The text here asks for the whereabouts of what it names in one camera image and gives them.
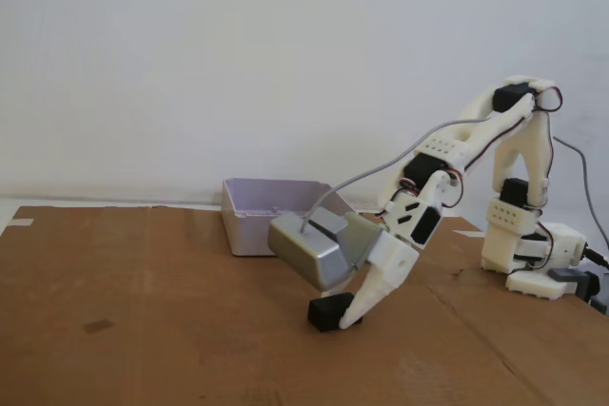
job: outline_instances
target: silver block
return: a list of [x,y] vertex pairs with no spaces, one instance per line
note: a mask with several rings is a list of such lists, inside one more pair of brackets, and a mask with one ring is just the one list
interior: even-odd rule
[[316,289],[327,291],[362,266],[383,231],[356,213],[344,218],[318,208],[301,232],[303,219],[294,213],[274,219],[268,247]]

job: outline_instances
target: cardboard sheet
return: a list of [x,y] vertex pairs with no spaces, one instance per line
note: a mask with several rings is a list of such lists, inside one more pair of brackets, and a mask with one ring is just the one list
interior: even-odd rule
[[319,293],[281,261],[230,255],[217,212],[15,218],[34,223],[0,237],[0,405],[609,403],[609,320],[505,291],[458,218],[363,325],[332,334],[306,322]]

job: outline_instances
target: white bin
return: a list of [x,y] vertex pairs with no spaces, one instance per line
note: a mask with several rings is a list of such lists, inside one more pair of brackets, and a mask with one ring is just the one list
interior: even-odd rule
[[[317,181],[225,180],[222,219],[233,255],[274,256],[266,244],[271,220],[285,212],[303,216],[329,188]],[[323,207],[339,216],[354,211],[338,194],[329,196]]]

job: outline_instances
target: robotic arm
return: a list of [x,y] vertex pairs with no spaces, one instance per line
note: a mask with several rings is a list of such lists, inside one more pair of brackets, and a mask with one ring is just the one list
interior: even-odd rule
[[[510,290],[547,298],[576,292],[573,280],[555,280],[546,273],[577,264],[585,238],[566,225],[538,222],[554,151],[549,112],[557,108],[550,89],[561,103],[560,92],[554,82],[536,78],[516,76],[505,83],[471,102],[460,116],[462,124],[435,131],[416,146],[413,158],[400,162],[398,176],[382,195],[382,224],[356,213],[342,218],[318,205],[304,221],[285,214],[272,222],[271,250],[326,295],[341,292],[363,263],[370,263],[340,328],[356,322],[405,281],[419,257],[415,246],[425,248],[448,206],[446,190],[459,185],[462,196],[464,177],[497,144],[493,187],[501,195],[489,203],[482,268],[508,274],[518,270],[508,278]],[[519,155],[529,183],[511,178]],[[549,261],[553,250],[560,255]]]

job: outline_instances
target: gray cable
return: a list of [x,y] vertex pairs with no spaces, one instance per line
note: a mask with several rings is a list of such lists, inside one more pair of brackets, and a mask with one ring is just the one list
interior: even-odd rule
[[389,168],[391,165],[396,164],[401,159],[403,159],[408,154],[410,154],[418,145],[420,145],[423,142],[423,140],[425,138],[427,138],[429,135],[431,135],[432,133],[436,132],[437,130],[440,130],[441,128],[448,127],[448,126],[454,126],[456,124],[481,123],[482,121],[486,121],[486,119],[488,119],[488,118],[463,119],[463,120],[460,120],[460,121],[450,121],[448,123],[442,123],[440,125],[437,125],[434,128],[432,128],[431,130],[429,130],[428,132],[426,132],[424,135],[422,135],[421,138],[415,142],[415,144],[410,146],[406,151],[404,151],[402,154],[400,154],[395,159],[387,162],[386,164],[379,165],[376,168],[372,168],[371,170],[368,170],[365,173],[362,173],[361,175],[358,175],[358,176],[355,176],[355,177],[353,177],[353,178],[351,178],[349,180],[346,180],[344,183],[339,184],[336,187],[332,187],[330,190],[325,192],[323,194],[323,196],[320,197],[320,199],[318,201],[316,201],[315,204],[313,204],[313,206],[311,207],[311,209],[309,209],[308,212],[304,215],[303,225],[301,226],[301,232],[305,231],[305,227],[308,224],[309,219],[311,219],[311,216],[313,215],[315,210],[317,208],[319,208],[320,205],[324,202],[324,200],[328,196],[333,194],[334,192],[337,192],[337,191],[341,190],[342,188],[347,187],[348,185],[355,183],[356,181],[359,181],[359,180],[361,180],[361,179],[363,179],[363,178],[365,178],[367,176],[374,175],[375,173],[377,173],[377,172],[379,172],[381,170],[385,170],[386,168]]
[[568,148],[573,149],[575,152],[577,152],[580,155],[581,164],[583,165],[583,188],[586,191],[586,200],[588,201],[588,207],[590,208],[590,213],[592,214],[592,218],[594,219],[594,222],[597,223],[597,227],[599,228],[600,233],[602,234],[602,237],[605,238],[605,243],[607,244],[607,249],[609,249],[609,239],[607,238],[607,234],[603,230],[602,225],[600,225],[599,218],[597,218],[597,213],[594,211],[594,206],[592,205],[592,199],[590,198],[590,189],[588,188],[588,165],[586,163],[586,156],[583,154],[583,152],[581,152],[580,149],[578,149],[577,147],[575,147],[573,145],[569,145],[567,142],[565,142],[564,140],[561,140],[559,137],[552,137],[552,138],[554,138],[561,145],[565,145]]

